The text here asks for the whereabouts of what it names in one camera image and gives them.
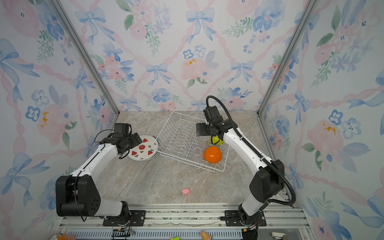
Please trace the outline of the watermelon pattern plate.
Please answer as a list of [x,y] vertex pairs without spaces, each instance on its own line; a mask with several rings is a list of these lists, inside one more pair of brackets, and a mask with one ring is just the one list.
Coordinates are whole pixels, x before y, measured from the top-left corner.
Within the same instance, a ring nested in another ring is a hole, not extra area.
[[130,150],[128,158],[137,162],[153,159],[159,152],[159,141],[150,135],[140,135],[140,138],[142,143]]

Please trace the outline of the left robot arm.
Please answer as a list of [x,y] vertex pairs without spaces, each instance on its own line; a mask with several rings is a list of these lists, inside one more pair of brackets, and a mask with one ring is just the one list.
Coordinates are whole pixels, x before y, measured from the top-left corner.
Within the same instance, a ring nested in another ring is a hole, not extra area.
[[130,124],[117,123],[112,133],[98,141],[98,147],[84,164],[56,181],[56,211],[60,217],[106,217],[130,220],[125,201],[102,199],[96,181],[115,157],[124,158],[142,143]]

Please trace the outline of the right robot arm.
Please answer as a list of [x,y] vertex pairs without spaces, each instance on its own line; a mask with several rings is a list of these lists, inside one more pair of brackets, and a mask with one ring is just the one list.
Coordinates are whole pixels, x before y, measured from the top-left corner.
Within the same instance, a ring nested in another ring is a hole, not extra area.
[[218,137],[229,145],[245,161],[254,177],[249,185],[250,195],[239,206],[241,222],[249,226],[270,203],[290,205],[290,202],[273,199],[285,187],[284,166],[281,161],[273,161],[263,154],[238,126],[231,120],[224,120],[216,106],[204,110],[205,123],[197,123],[198,136]]

